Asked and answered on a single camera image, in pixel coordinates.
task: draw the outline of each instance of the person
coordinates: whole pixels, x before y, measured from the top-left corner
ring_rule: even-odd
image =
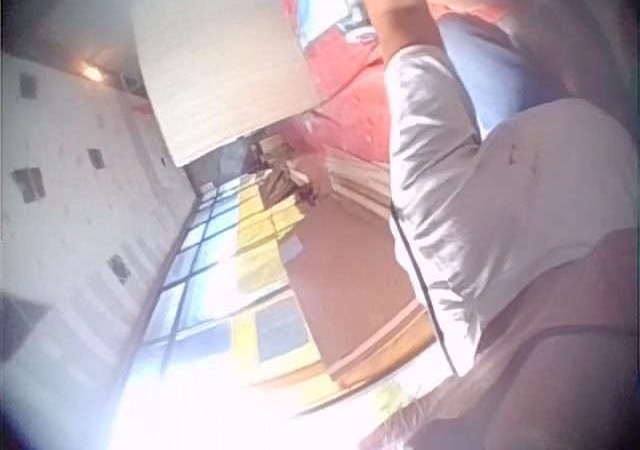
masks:
[[[364,2],[385,60],[396,256],[466,389],[444,412],[458,423],[411,448],[608,448],[637,348],[632,137],[559,98],[497,26]],[[477,408],[496,392],[489,421]]]

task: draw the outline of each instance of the air vent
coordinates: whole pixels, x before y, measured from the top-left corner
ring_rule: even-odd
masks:
[[[24,203],[32,203],[47,196],[42,172],[38,167],[14,170],[11,172],[11,179],[20,189]]]
[[[89,148],[87,149],[89,153],[89,160],[91,160],[91,165],[96,170],[100,170],[104,168],[104,160],[102,159],[102,152],[97,148]]]
[[[28,73],[20,74],[20,96],[22,98],[28,98],[35,100],[37,98],[38,86],[36,77],[29,75]]]
[[[129,267],[124,263],[124,260],[120,255],[112,256],[108,261],[107,265],[113,272],[113,274],[118,277],[118,280],[121,284],[125,284],[129,277],[131,276],[131,272],[129,271]]]

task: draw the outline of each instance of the white shirt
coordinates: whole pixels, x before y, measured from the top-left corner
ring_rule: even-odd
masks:
[[[385,83],[392,200],[463,375],[487,323],[529,283],[637,225],[635,143],[578,99],[524,111],[481,142],[466,91],[432,46],[398,52]]]

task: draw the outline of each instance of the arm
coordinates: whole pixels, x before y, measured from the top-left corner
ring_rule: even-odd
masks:
[[[385,62],[411,45],[442,48],[440,32],[426,0],[364,0],[378,33]]]

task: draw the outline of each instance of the ceiling light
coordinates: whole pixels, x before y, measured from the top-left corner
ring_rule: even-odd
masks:
[[[91,65],[85,64],[82,69],[82,74],[87,77],[89,80],[94,82],[102,82],[104,80],[104,75],[100,70]]]

